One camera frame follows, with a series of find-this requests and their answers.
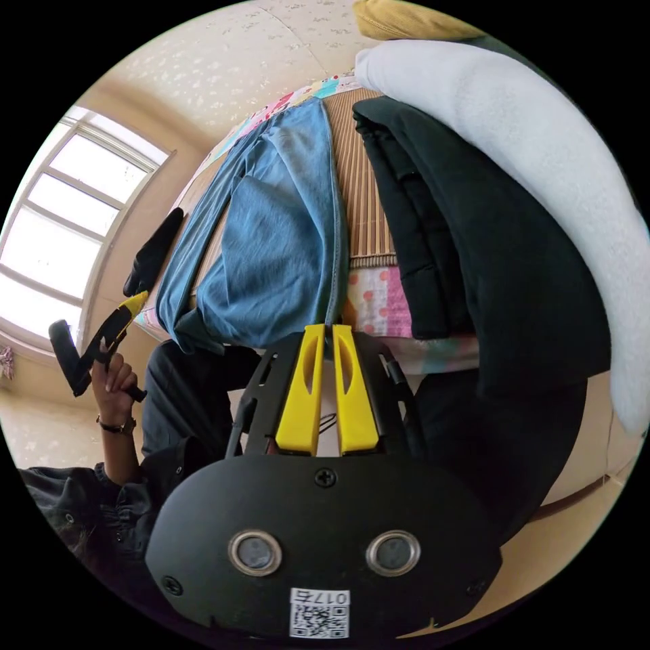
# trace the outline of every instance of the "mattress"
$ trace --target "mattress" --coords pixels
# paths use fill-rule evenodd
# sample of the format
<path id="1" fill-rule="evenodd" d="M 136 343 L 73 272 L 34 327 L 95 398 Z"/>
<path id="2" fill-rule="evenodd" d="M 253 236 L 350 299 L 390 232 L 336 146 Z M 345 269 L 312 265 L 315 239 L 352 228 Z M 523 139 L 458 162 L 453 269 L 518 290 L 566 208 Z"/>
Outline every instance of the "mattress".
<path id="1" fill-rule="evenodd" d="M 352 117 L 354 103 L 377 95 L 378 93 L 362 89 L 352 74 L 346 74 L 335 75 L 281 97 L 234 127 L 212 149 L 179 195 L 174 207 L 181 207 L 186 214 L 191 213 L 232 146 L 261 121 L 287 107 L 297 106 L 310 97 L 321 98 L 332 129 L 337 177 L 349 228 L 351 271 L 343 323 L 356 331 L 382 338 L 406 374 L 477 368 L 479 350 L 475 337 L 436 341 L 417 341 L 412 338 L 411 317 L 399 278 L 393 241 L 379 200 L 374 172 Z M 198 285 L 221 254 L 221 239 L 227 222 L 228 206 L 215 228 L 194 279 L 188 308 L 194 306 Z M 156 317 L 157 293 L 158 284 L 135 322 L 157 340 L 166 341 L 169 335 Z"/>

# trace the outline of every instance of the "colorful bedsheet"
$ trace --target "colorful bedsheet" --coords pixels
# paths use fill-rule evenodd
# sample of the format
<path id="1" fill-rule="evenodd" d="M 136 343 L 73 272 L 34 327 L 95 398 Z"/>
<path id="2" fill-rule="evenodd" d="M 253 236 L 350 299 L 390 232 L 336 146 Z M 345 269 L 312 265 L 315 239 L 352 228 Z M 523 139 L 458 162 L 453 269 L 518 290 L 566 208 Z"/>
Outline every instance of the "colorful bedsheet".
<path id="1" fill-rule="evenodd" d="M 155 308 L 141 312 L 135 322 L 155 339 L 169 339 L 158 322 Z M 411 338 L 411 316 L 396 267 L 350 273 L 343 322 L 355 331 L 381 338 L 407 375 L 456 372 L 479 365 L 475 337 L 436 341 Z"/>
<path id="2" fill-rule="evenodd" d="M 344 93 L 348 90 L 355 90 L 361 88 L 362 86 L 357 82 L 356 77 L 353 72 L 347 72 L 346 74 L 335 74 L 333 77 L 327 79 L 322 79 L 321 81 L 316 81 L 308 86 L 303 86 L 300 90 L 296 90 L 284 97 L 281 97 L 277 102 L 273 102 L 264 108 L 254 112 L 252 115 L 247 117 L 243 122 L 240 122 L 236 126 L 230 129 L 228 135 L 215 146 L 210 153 L 205 157 L 199 168 L 194 173 L 194 176 L 190 179 L 190 182 L 187 184 L 185 190 L 181 193 L 181 196 L 185 194 L 190 185 L 194 182 L 194 179 L 201 174 L 201 172 L 206 169 L 211 163 L 223 156 L 225 153 L 230 151 L 232 146 L 241 138 L 244 137 L 247 133 L 250 133 L 255 127 L 258 127 L 262 122 L 266 121 L 273 115 L 283 111 L 285 108 L 290 106 L 298 106 L 302 104 L 310 97 L 319 97 L 324 99 L 330 95 L 336 95 L 337 93 Z"/>

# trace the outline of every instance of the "wristwatch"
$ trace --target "wristwatch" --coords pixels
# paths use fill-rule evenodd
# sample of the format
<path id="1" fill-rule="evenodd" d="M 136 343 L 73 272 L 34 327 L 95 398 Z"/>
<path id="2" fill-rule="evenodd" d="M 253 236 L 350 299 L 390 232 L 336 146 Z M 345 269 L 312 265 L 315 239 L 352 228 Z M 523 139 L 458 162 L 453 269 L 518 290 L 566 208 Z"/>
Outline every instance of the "wristwatch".
<path id="1" fill-rule="evenodd" d="M 111 427 L 110 425 L 105 425 L 100 417 L 97 416 L 95 422 L 103 428 L 103 430 L 108 431 L 109 433 L 120 433 L 121 435 L 132 435 L 133 430 L 137 422 L 133 418 L 129 418 L 121 427 Z"/>

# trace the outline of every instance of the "black jacket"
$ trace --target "black jacket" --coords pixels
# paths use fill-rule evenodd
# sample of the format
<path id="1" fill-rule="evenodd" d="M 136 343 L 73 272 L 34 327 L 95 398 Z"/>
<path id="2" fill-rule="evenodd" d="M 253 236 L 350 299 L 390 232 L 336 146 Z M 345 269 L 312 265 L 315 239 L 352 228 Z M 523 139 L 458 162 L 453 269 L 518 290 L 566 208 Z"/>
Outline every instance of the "black jacket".
<path id="1" fill-rule="evenodd" d="M 141 465 L 141 480 L 119 486 L 104 471 L 94 468 L 19 469 L 30 495 L 65 542 L 74 542 L 78 532 L 87 535 L 91 566 L 107 587 L 134 606 L 142 606 L 175 617 L 158 590 L 144 557 L 151 531 L 163 502 L 187 476 L 211 457 L 197 438 L 147 456 Z"/>
<path id="2" fill-rule="evenodd" d="M 553 390 L 608 370 L 600 294 L 541 204 L 420 110 L 388 97 L 353 110 L 395 243 L 413 335 L 464 332 L 469 315 L 479 339 L 479 392 L 490 397 Z"/>

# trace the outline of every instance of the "screw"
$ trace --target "screw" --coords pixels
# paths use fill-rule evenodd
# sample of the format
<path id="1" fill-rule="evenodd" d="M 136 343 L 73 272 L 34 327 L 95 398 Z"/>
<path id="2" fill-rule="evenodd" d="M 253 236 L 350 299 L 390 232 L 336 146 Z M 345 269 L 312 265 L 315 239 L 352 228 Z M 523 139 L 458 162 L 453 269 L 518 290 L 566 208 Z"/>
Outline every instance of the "screw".
<path id="1" fill-rule="evenodd" d="M 162 579 L 162 588 L 172 596 L 181 596 L 183 594 L 181 583 L 171 576 L 165 576 Z"/>
<path id="2" fill-rule="evenodd" d="M 319 488 L 331 488 L 337 482 L 337 475 L 331 469 L 319 469 L 314 481 Z"/>
<path id="3" fill-rule="evenodd" d="M 475 580 L 466 589 L 465 593 L 472 598 L 482 594 L 483 591 L 485 591 L 485 580 Z"/>

